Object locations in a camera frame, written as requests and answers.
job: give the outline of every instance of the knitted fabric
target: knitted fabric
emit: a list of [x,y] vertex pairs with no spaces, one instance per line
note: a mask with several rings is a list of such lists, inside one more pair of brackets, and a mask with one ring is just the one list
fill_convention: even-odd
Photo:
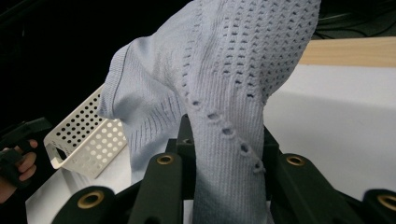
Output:
[[187,113],[194,223],[265,223],[263,108],[314,33],[319,0],[195,0],[113,57],[100,116],[120,119],[133,181]]

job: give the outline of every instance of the brass ring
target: brass ring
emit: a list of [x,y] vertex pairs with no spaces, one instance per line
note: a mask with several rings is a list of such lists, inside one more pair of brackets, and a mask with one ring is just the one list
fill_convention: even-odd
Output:
[[291,165],[295,165],[295,166],[304,166],[305,165],[305,161],[297,156],[289,156],[286,158],[286,161],[288,163],[290,163]]
[[174,158],[169,155],[164,155],[164,156],[157,158],[157,162],[161,165],[170,164],[173,162],[173,160],[174,160]]
[[105,198],[105,194],[101,190],[94,190],[90,193],[84,194],[78,200],[78,207],[88,209],[95,207]]
[[388,194],[382,194],[382,195],[378,195],[376,196],[376,198],[378,199],[378,201],[386,206],[388,209],[393,210],[396,212],[396,197],[392,196],[392,195],[388,195]]

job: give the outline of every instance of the wooden surface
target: wooden surface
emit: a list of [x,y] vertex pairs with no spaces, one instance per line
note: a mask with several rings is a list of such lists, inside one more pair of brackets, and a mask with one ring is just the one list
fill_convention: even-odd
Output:
[[396,67],[396,36],[311,40],[299,63]]

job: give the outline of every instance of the white surface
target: white surface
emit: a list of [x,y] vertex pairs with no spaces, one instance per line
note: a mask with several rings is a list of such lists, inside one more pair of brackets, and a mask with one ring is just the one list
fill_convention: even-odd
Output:
[[311,160],[338,190],[396,191],[396,68],[299,64],[264,123],[283,153]]

